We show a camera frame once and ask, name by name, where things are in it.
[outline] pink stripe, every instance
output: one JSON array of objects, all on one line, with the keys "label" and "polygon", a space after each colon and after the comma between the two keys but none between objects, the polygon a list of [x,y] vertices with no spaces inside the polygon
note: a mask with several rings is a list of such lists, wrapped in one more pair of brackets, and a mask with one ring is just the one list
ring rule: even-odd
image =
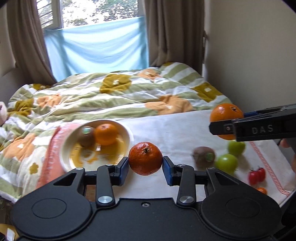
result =
[{"label": "pink stripe", "polygon": [[276,185],[277,189],[284,195],[289,196],[290,193],[285,191],[283,189],[283,187],[281,186],[279,180],[277,179],[276,175],[274,174],[273,170],[271,169],[271,167],[269,166],[268,162],[266,161],[266,159],[264,158],[264,156],[262,155],[261,151],[258,149],[258,147],[256,146],[256,144],[253,141],[250,141],[251,146],[253,147],[254,151],[257,153],[257,155],[259,156],[260,160],[263,162],[265,169],[267,170],[267,172],[269,173],[269,175],[271,176],[274,184]]}]

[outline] window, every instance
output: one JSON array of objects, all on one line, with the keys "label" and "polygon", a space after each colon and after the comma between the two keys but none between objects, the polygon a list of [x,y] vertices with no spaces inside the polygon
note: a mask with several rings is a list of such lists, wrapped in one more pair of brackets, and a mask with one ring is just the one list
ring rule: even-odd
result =
[{"label": "window", "polygon": [[44,29],[80,26],[144,15],[143,0],[36,0]]},{"label": "window", "polygon": [[60,0],[36,0],[41,27],[63,28]]}]

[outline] kiwi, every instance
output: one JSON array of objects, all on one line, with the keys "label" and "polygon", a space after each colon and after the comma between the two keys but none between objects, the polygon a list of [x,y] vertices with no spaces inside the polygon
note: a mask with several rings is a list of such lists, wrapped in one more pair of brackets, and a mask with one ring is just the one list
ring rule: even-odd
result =
[{"label": "kiwi", "polygon": [[207,167],[212,167],[215,161],[215,152],[212,148],[200,146],[193,150],[192,154],[196,166],[199,170],[205,170]]},{"label": "kiwi", "polygon": [[83,126],[77,136],[78,143],[83,147],[90,147],[94,144],[94,128]]}]

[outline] finger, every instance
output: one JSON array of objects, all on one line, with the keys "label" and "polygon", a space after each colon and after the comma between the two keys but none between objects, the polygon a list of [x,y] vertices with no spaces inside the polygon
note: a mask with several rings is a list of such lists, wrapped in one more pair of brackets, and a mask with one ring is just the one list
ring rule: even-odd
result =
[{"label": "finger", "polygon": [[296,155],[294,155],[294,157],[293,157],[293,161],[291,163],[291,167],[292,167],[293,172],[296,173]]},{"label": "finger", "polygon": [[290,145],[288,144],[288,142],[287,142],[286,139],[281,140],[281,142],[280,142],[280,146],[283,147],[283,148],[288,148],[288,147],[290,147]]}]

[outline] stuffed toy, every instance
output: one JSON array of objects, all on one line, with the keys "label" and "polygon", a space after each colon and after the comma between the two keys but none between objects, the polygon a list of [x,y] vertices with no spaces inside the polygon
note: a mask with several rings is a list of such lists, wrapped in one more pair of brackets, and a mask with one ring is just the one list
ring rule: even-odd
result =
[{"label": "stuffed toy", "polygon": [[7,108],[4,102],[0,102],[0,126],[7,120]]}]

